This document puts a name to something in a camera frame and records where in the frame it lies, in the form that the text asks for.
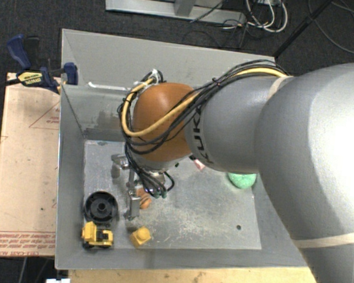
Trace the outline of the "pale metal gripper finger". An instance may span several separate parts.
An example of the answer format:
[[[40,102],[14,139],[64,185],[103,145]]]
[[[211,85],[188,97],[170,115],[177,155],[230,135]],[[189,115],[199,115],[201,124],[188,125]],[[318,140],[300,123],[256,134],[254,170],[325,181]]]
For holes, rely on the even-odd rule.
[[[140,197],[128,195],[127,198],[127,210],[125,212],[126,220],[134,220],[139,217],[140,213]]]
[[[111,167],[111,176],[112,178],[120,177],[120,174],[123,170],[129,169],[128,159],[125,155],[122,154],[113,154],[111,155],[112,167]]]

